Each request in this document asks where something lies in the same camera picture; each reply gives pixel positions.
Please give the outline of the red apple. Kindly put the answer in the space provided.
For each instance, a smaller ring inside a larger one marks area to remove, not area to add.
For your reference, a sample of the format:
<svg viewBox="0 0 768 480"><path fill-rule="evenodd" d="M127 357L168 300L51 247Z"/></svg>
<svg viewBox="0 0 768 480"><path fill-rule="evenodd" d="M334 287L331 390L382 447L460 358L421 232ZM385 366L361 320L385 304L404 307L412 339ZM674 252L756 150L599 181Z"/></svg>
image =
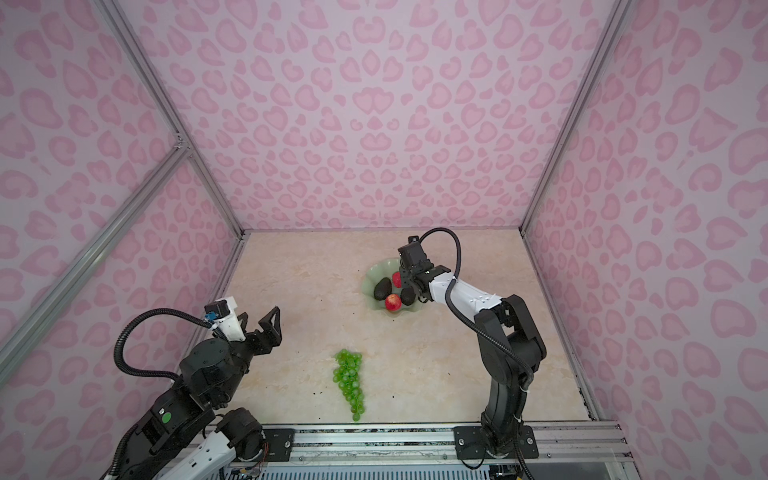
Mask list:
<svg viewBox="0 0 768 480"><path fill-rule="evenodd" d="M398 294L392 293L385 298L384 306L389 312L397 312L402 308L403 302Z"/></svg>
<svg viewBox="0 0 768 480"><path fill-rule="evenodd" d="M396 271L396 272L394 272L392 274L391 281L392 281L392 284L393 284L393 286L395 288L397 288L397 289L401 289L402 288L402 279L401 279L401 274L400 274L399 271Z"/></svg>

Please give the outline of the dark avocado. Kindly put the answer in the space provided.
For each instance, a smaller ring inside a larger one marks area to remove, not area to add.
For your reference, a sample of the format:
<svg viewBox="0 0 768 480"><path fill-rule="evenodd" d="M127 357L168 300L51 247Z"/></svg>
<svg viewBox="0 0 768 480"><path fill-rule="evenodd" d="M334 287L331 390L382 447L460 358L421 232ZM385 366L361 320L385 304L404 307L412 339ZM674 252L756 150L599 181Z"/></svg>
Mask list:
<svg viewBox="0 0 768 480"><path fill-rule="evenodd" d="M403 306L411 306L417 299L417 294L412 286L405 287L400 292L400 299Z"/></svg>
<svg viewBox="0 0 768 480"><path fill-rule="evenodd" d="M382 278L374 287L373 298L376 301L384 301L385 298L392 294L393 285L389 277Z"/></svg>

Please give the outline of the green grape bunch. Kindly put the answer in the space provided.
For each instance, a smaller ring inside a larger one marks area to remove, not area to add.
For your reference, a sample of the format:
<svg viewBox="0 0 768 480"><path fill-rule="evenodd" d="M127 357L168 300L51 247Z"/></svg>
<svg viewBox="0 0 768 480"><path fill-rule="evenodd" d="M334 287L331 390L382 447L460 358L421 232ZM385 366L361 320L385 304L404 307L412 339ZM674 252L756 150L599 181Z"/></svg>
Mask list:
<svg viewBox="0 0 768 480"><path fill-rule="evenodd" d="M362 354L342 349L334 355L336 368L332 380L349 404L353 422L359 422L365 413L365 397L362 390Z"/></svg>

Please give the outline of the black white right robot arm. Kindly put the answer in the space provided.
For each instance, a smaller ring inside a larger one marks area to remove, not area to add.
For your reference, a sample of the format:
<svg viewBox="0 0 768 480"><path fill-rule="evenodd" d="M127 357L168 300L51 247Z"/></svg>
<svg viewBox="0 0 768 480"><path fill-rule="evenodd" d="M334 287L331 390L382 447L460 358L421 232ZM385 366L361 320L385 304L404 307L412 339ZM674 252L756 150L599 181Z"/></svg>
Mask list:
<svg viewBox="0 0 768 480"><path fill-rule="evenodd" d="M530 386L547 350L525 301L518 295L500 297L457 277L457 271L434 264L411 236L398 249L402 285L416 299L442 304L477 337L482 364L491 379L480 427L470 438L457 436L462 460L534 459L538 445L523 412Z"/></svg>

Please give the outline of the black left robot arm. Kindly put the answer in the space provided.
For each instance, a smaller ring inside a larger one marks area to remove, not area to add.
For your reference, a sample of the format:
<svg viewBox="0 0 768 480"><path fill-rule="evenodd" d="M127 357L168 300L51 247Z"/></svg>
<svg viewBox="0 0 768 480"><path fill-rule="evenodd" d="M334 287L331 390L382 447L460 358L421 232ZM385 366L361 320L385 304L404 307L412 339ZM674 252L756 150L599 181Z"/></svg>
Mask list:
<svg viewBox="0 0 768 480"><path fill-rule="evenodd" d="M129 364L125 347L133 331L158 316L175 317L212 331L180 362L177 372ZM205 307L197 318L172 308L156 308L134 317L115 342L113 360L123 373L170 381L148 411L119 440L107 479L225 478L234 461L264 462L270 454L263 426L245 408L227 407L254 357L282 343L281 311L273 307L246 331L247 314L236 314L224 301Z"/></svg>

